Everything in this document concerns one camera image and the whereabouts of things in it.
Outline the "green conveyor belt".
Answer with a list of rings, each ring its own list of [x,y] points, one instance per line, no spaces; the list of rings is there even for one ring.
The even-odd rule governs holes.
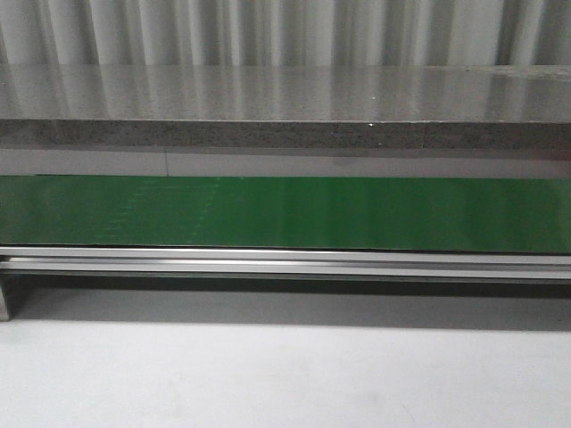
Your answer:
[[[566,331],[570,184],[8,176],[1,286],[20,318]]]

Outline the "grey granite counter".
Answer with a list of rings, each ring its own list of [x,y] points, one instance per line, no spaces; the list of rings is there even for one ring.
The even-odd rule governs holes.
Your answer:
[[[1,172],[566,179],[570,69],[5,64]]]

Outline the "white pleated curtain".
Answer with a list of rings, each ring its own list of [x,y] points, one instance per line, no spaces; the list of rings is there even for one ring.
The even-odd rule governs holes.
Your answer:
[[[13,64],[565,65],[567,1],[4,1]]]

